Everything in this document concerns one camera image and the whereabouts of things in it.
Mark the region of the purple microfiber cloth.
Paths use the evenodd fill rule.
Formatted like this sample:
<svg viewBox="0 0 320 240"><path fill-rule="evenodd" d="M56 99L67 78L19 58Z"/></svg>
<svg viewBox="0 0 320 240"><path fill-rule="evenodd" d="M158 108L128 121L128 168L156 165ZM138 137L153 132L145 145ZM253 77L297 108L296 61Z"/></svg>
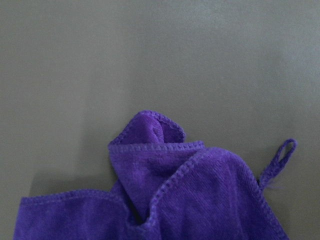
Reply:
<svg viewBox="0 0 320 240"><path fill-rule="evenodd" d="M108 145L110 191L22 198L16 240L286 240L263 192L297 142L287 139L259 178L236 154L185 142L183 129L151 110Z"/></svg>

